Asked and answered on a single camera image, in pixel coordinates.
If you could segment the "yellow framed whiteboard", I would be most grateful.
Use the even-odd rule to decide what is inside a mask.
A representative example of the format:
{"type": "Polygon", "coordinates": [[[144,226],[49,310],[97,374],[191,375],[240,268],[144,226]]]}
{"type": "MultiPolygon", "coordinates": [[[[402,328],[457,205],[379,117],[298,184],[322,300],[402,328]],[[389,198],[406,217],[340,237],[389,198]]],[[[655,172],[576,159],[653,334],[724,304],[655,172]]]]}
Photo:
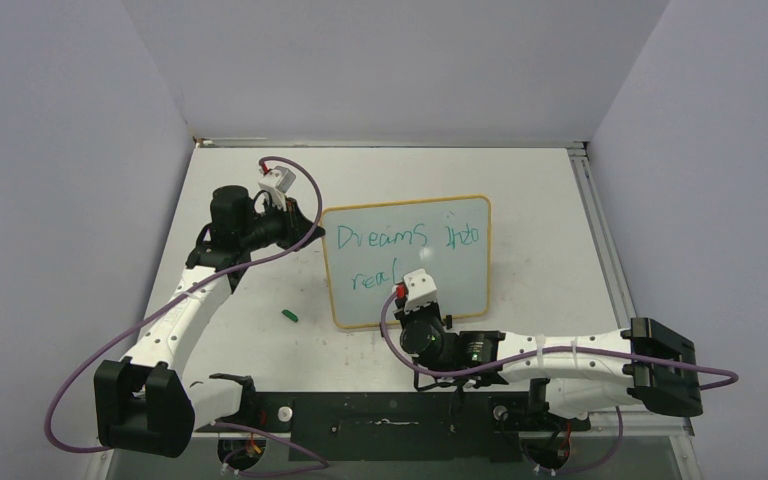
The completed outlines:
{"type": "Polygon", "coordinates": [[[393,287],[425,270],[446,314],[489,307],[492,207],[483,195],[333,207],[321,217],[334,323],[374,327],[393,287]]]}

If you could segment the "green marker cap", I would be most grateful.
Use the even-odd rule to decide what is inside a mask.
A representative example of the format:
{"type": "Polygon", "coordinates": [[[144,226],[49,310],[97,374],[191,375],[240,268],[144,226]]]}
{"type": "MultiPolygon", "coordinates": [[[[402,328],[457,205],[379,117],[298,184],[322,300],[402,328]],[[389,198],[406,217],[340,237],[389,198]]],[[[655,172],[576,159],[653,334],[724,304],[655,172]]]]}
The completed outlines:
{"type": "Polygon", "coordinates": [[[287,318],[288,320],[290,320],[290,321],[291,321],[291,322],[293,322],[293,323],[298,323],[298,322],[299,322],[299,317],[298,317],[298,316],[297,316],[297,315],[296,315],[294,312],[292,312],[292,311],[290,311],[290,310],[288,310],[288,309],[283,309],[283,310],[281,311],[281,314],[282,314],[282,315],[283,315],[285,318],[287,318]]]}

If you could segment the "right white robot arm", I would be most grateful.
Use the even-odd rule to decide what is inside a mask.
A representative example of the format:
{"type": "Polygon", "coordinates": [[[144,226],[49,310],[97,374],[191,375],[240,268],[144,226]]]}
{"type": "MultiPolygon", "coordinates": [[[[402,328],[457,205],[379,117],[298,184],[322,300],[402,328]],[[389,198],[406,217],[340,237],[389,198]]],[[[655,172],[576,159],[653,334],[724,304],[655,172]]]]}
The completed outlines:
{"type": "Polygon", "coordinates": [[[416,372],[474,388],[524,384],[533,393],[527,418],[539,428],[626,405],[671,417],[703,412],[694,343],[654,319],[582,336],[456,333],[436,302],[413,310],[404,299],[395,305],[399,349],[416,372]]]}

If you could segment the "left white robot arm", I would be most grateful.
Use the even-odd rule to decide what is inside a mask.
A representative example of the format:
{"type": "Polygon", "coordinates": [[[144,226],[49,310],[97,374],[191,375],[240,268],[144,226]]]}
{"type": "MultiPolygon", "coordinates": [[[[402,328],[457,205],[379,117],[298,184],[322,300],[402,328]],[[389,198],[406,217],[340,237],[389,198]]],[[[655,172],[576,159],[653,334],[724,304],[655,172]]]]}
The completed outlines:
{"type": "Polygon", "coordinates": [[[249,376],[212,374],[185,384],[180,375],[213,315],[235,292],[254,252],[300,250],[323,237],[295,199],[269,193],[261,212],[242,186],[214,191],[201,230],[171,298],[171,308],[118,361],[105,360],[93,383],[102,446],[175,458],[192,434],[214,421],[250,428],[258,416],[249,376]]]}

